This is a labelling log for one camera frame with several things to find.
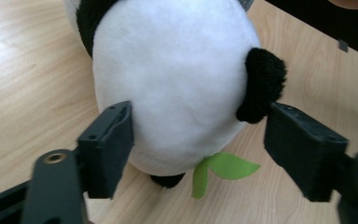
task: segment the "panda plush toy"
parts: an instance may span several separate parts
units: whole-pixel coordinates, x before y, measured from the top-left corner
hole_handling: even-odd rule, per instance
[[[64,0],[93,59],[100,110],[132,103],[129,162],[163,187],[221,151],[281,97],[282,60],[243,0]]]

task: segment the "black fur patch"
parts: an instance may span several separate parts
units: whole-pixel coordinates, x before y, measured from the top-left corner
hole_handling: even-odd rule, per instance
[[[271,103],[281,98],[287,71],[284,61],[265,49],[251,49],[245,64],[248,82],[237,119],[253,124],[269,113]]]
[[[77,27],[86,47],[87,53],[92,58],[92,46],[94,35],[104,14],[118,0],[82,0],[76,12]]]
[[[158,185],[171,189],[175,187],[179,182],[182,180],[183,176],[186,173],[180,174],[180,175],[170,175],[170,176],[156,176],[151,175],[150,178]]]

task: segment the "green leaf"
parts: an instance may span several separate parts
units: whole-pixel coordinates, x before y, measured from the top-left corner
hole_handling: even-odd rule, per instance
[[[196,166],[193,173],[193,198],[200,199],[205,194],[208,184],[208,159],[203,160]]]
[[[260,165],[226,152],[218,152],[206,161],[208,167],[224,179],[240,179],[254,173]]]

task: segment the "plush toy body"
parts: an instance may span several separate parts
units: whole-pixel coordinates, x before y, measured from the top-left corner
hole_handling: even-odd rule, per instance
[[[245,125],[245,61],[260,45],[240,2],[92,1],[66,0],[68,18],[93,58],[99,108],[132,102],[130,163],[179,175],[222,150]]]

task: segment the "wooden floor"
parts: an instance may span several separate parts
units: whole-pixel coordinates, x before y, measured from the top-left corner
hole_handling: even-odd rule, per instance
[[[282,102],[349,138],[358,151],[358,52],[263,0],[249,16],[264,48],[286,60]],[[76,40],[60,0],[0,1],[0,191],[30,178],[34,160],[76,138],[98,116],[91,59]],[[191,198],[188,172],[162,189],[127,165],[116,196],[88,200],[98,223],[338,223],[337,198],[309,203],[263,148],[265,122],[248,126],[225,149],[261,164],[252,176],[210,174],[207,194]]]

